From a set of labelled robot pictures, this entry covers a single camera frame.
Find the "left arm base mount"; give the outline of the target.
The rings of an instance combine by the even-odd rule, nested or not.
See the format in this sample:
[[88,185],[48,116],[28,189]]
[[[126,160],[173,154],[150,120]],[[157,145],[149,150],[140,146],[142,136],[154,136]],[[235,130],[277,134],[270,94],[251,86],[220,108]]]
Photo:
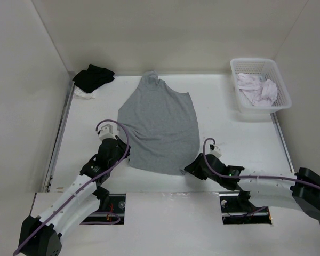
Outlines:
[[82,225],[123,225],[126,209],[126,194],[111,194],[99,187],[93,193],[100,200],[99,208],[91,213]]

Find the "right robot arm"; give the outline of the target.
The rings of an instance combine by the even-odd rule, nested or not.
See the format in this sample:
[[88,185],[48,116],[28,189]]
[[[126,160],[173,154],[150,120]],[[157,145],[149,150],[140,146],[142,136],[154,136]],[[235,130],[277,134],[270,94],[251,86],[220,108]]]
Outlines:
[[300,168],[288,177],[268,175],[242,166],[225,165],[212,154],[199,154],[185,171],[211,179],[230,191],[238,191],[237,205],[243,211],[262,206],[294,209],[320,221],[320,176]]

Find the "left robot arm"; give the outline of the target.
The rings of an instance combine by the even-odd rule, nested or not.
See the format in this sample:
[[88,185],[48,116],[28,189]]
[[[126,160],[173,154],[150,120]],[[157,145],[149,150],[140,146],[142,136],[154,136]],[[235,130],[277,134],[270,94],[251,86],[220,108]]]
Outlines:
[[66,234],[93,212],[109,206],[109,192],[101,185],[130,153],[130,143],[118,136],[103,138],[98,152],[82,167],[71,186],[37,217],[27,216],[13,255],[59,255]]

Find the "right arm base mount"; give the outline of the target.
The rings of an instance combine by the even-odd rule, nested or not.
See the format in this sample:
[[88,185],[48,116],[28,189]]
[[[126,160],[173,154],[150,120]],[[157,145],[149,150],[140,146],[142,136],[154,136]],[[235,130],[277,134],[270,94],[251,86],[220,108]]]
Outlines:
[[223,224],[272,224],[269,207],[256,207],[249,199],[250,193],[244,191],[219,194]]

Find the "grey tank top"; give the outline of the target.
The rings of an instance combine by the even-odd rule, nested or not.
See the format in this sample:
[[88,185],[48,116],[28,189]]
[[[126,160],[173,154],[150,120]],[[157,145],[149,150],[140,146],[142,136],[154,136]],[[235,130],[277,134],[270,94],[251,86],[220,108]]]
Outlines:
[[140,82],[118,110],[129,134],[129,165],[159,174],[181,176],[200,147],[195,108],[188,92],[171,89],[154,71]]

